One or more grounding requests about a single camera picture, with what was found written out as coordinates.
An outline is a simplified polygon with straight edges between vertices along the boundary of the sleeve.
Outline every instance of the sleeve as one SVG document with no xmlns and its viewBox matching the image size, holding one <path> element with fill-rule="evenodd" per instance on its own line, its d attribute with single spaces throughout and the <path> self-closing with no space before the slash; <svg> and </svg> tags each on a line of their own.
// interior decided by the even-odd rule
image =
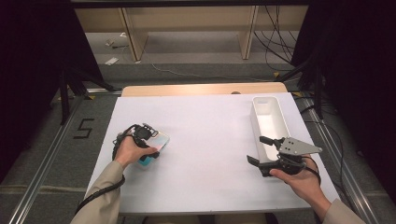
<svg viewBox="0 0 396 224">
<path fill-rule="evenodd" d="M 324 217 L 323 224 L 361 224 L 364 223 L 355 213 L 340 200 L 332 202 Z"/>
<path fill-rule="evenodd" d="M 122 179 L 122 166 L 117 161 L 112 161 L 95 180 L 86 197 L 99 189 L 118 183 Z M 80 223 L 116 223 L 120 211 L 120 189 L 105 193 L 90 203 L 87 203 L 74 216 L 72 224 Z"/>
</svg>

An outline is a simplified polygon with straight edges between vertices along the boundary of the white tray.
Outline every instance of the white tray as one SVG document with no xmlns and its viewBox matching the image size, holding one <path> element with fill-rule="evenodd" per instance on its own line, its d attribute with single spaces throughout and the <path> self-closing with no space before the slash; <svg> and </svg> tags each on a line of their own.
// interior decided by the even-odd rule
<svg viewBox="0 0 396 224">
<path fill-rule="evenodd" d="M 260 162 L 276 161 L 276 147 L 261 143 L 259 137 L 280 139 L 290 136 L 279 101 L 272 96 L 253 98 L 250 120 Z"/>
</svg>

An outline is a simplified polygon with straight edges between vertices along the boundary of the floor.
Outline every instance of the floor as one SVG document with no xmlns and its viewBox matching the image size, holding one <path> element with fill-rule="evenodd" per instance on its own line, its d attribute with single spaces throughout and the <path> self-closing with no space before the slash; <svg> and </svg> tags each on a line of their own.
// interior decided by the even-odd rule
<svg viewBox="0 0 396 224">
<path fill-rule="evenodd" d="M 257 33 L 262 42 L 267 44 L 262 35 L 271 36 L 272 32 Z M 293 47 L 294 38 L 298 32 L 281 33 L 288 46 Z M 206 82 L 249 82 L 259 80 L 273 80 L 276 73 L 285 73 L 291 69 L 284 60 L 272 53 L 265 53 L 264 46 L 253 36 L 251 53 L 248 60 L 242 60 L 237 43 L 236 33 L 152 33 L 146 45 L 142 60 L 132 60 L 130 51 L 125 47 L 128 43 L 121 34 L 87 34 L 96 61 L 100 65 L 105 81 L 118 86 L 130 84 L 167 84 L 167 83 L 206 83 Z M 107 46 L 107 40 L 113 40 Z M 270 47 L 284 58 L 289 52 L 277 45 Z M 119 59 L 112 65 L 105 65 L 111 58 Z M 285 84 L 289 91 L 296 91 L 294 77 Z M 87 83 L 90 89 L 97 88 Z M 61 104 L 58 96 L 54 96 L 52 109 L 48 112 L 42 125 L 38 127 L 36 136 L 31 139 L 31 148 L 23 151 L 14 164 L 7 178 L 0 185 L 0 223 L 8 223 L 14 211 L 19 211 L 19 202 L 24 192 L 31 189 L 32 180 L 40 169 L 42 161 L 53 152 L 50 169 L 44 173 L 42 182 L 38 185 L 37 195 L 25 207 L 26 212 L 21 222 L 26 223 L 68 223 L 86 191 L 100 149 L 101 140 L 106 133 L 106 126 L 111 118 L 112 108 L 118 94 L 91 93 L 92 98 L 73 98 L 70 92 L 70 102 L 73 119 L 67 130 L 61 130 Z M 297 106 L 303 110 L 312 104 L 308 99 L 296 97 Z M 364 158 L 357 153 L 356 145 L 350 137 L 341 118 L 336 115 L 331 99 L 324 98 L 323 110 L 326 125 L 332 143 L 324 141 L 323 133 L 315 123 L 307 122 L 315 144 L 324 148 L 342 148 L 345 152 L 345 174 L 350 172 L 357 182 L 358 189 L 367 199 L 375 214 L 371 223 L 396 223 L 396 207 L 387 193 L 375 179 Z M 308 110 L 302 114 L 304 120 L 314 120 L 315 112 Z M 81 122 L 86 120 L 92 131 L 89 138 L 78 139 Z M 61 144 L 54 146 L 53 140 L 59 139 Z M 340 184 L 339 166 L 331 153 L 323 153 L 329 175 Z M 345 182 L 344 188 L 350 186 Z M 339 189 L 340 197 L 349 205 L 346 198 L 353 199 L 355 191 L 343 192 Z M 276 213 L 279 223 L 316 223 L 312 211 L 292 211 Z M 142 217 L 120 218 L 119 223 L 140 223 Z"/>
</svg>

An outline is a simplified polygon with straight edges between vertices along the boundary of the white plastic container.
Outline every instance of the white plastic container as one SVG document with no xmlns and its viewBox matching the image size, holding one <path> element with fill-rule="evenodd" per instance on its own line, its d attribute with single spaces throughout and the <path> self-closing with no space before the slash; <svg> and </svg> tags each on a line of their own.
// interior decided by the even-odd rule
<svg viewBox="0 0 396 224">
<path fill-rule="evenodd" d="M 280 139 L 290 136 L 278 100 L 272 96 L 253 98 L 250 120 L 260 162 L 276 161 L 276 147 L 261 143 L 259 137 Z"/>
</svg>

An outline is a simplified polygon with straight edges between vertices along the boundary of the person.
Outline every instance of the person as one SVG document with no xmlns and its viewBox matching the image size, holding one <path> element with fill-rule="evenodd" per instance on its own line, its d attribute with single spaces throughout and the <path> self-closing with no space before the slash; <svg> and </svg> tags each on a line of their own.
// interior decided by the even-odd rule
<svg viewBox="0 0 396 224">
<path fill-rule="evenodd" d="M 126 136 L 120 144 L 114 161 L 112 161 L 92 184 L 87 195 L 112 186 L 122 179 L 125 168 L 139 160 L 143 155 L 156 152 L 154 147 L 141 148 L 136 145 L 131 136 Z M 308 167 L 317 169 L 311 160 L 305 160 Z M 311 205 L 320 221 L 325 224 L 333 223 L 364 223 L 340 200 L 330 202 L 320 188 L 318 178 L 311 172 L 302 170 L 297 175 L 287 175 L 281 170 L 273 169 L 270 174 L 283 180 L 290 185 L 292 190 L 303 200 Z M 117 223 L 120 210 L 120 189 L 107 192 L 82 207 L 71 221 L 72 224 L 80 223 Z M 249 223 L 265 224 L 264 214 L 233 214 L 218 215 L 216 223 Z M 149 217 L 145 224 L 198 224 L 198 216 L 172 216 L 172 217 Z"/>
</svg>

